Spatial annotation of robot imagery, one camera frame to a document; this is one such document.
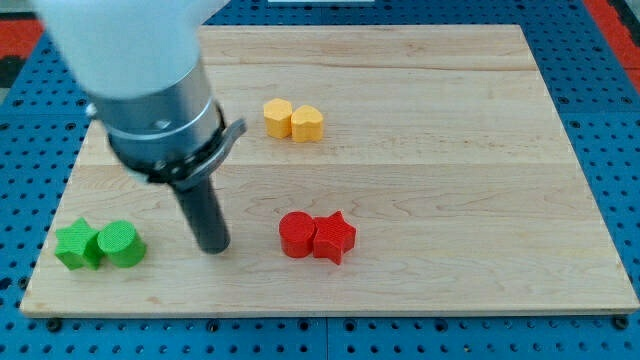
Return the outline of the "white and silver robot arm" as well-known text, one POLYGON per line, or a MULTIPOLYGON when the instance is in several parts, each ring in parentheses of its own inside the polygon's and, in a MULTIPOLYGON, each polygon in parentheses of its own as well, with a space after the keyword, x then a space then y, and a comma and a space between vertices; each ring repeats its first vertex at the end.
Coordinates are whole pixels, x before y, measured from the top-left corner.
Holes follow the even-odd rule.
POLYGON ((152 183, 209 180, 243 122, 226 125, 198 28, 229 0, 33 0, 117 158, 152 183))

